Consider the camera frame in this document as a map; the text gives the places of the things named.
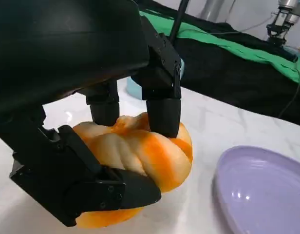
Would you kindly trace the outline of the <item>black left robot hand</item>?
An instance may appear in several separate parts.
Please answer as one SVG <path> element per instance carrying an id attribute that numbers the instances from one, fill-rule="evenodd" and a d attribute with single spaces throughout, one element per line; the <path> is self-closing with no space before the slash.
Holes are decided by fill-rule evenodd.
<path id="1" fill-rule="evenodd" d="M 142 87 L 151 130 L 178 133 L 181 59 L 132 0 L 0 0 L 0 139 L 10 179 L 67 227 L 84 212 L 161 198 L 152 179 L 103 166 L 67 125 L 43 127 L 43 105 L 85 95 L 92 119 L 119 117 L 117 80 Z"/>

